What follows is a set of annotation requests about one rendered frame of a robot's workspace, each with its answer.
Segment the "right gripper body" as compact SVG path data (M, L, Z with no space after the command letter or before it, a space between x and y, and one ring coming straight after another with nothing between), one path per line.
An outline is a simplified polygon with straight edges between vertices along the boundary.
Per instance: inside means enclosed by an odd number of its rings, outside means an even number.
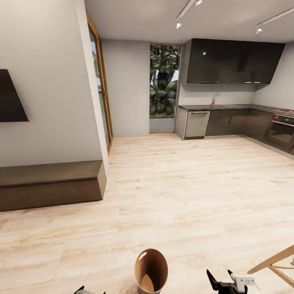
M238 293L235 288L231 286L231 283L219 283L218 294L247 294L247 285L245 287L245 293Z

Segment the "trash can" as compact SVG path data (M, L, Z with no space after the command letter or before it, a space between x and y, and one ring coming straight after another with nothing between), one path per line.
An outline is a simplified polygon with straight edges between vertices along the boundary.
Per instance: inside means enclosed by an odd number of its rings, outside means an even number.
M145 249L137 257L134 274L143 294L159 294L167 282L168 273L168 263L157 249Z

